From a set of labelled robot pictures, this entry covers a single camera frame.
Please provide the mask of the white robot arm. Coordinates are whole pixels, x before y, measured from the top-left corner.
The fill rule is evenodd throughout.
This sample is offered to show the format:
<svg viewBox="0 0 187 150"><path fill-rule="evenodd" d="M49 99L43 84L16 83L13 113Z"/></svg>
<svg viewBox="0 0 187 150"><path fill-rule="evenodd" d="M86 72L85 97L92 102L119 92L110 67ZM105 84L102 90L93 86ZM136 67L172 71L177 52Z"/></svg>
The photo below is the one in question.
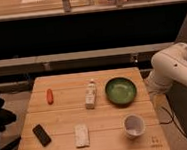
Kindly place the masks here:
<svg viewBox="0 0 187 150"><path fill-rule="evenodd" d="M174 81L187 87L187 43L178 42L155 53L153 69L145 79L149 94L166 93Z"/></svg>

